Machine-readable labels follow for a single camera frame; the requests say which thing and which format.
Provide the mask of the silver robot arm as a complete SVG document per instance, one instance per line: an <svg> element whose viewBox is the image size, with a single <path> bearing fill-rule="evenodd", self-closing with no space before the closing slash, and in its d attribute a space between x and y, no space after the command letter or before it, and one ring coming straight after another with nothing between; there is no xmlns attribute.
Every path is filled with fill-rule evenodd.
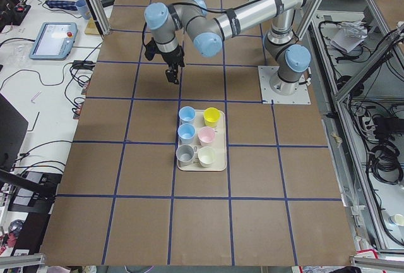
<svg viewBox="0 0 404 273"><path fill-rule="evenodd" d="M145 57L151 61L159 54L167 63L167 80L177 84L178 69L184 66L184 50L179 45L176 31L184 30L194 47L206 58L216 56L223 43L267 20L271 28L263 39L264 48L278 63L278 70L270 79L270 88L279 95L295 93L299 81L307 71L311 54L300 44L292 42L294 15L308 6L314 11L320 0L250 0L235 8L218 12L207 19L205 0L183 0L166 5L151 3L145 9L145 28L152 34L145 44Z"/></svg>

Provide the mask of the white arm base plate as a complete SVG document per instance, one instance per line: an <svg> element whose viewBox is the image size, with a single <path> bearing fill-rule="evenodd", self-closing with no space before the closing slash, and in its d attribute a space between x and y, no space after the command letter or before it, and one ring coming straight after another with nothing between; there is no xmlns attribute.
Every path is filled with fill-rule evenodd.
<svg viewBox="0 0 404 273"><path fill-rule="evenodd" d="M305 74L300 74L298 82L285 83L279 78L278 69L278 66L258 66L262 103L310 105Z"/></svg>

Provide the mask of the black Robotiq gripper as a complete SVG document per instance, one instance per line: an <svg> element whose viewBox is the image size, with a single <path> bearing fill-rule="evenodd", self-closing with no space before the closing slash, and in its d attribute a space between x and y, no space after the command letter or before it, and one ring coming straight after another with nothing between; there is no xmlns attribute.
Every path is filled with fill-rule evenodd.
<svg viewBox="0 0 404 273"><path fill-rule="evenodd" d="M165 70L165 76L167 77L167 81L169 83L173 83L175 85L179 84L178 79L178 71L179 67L184 68L184 50L181 45L178 45L171 52L162 52L159 51L159 54L162 56L163 60L167 63L168 69Z"/></svg>

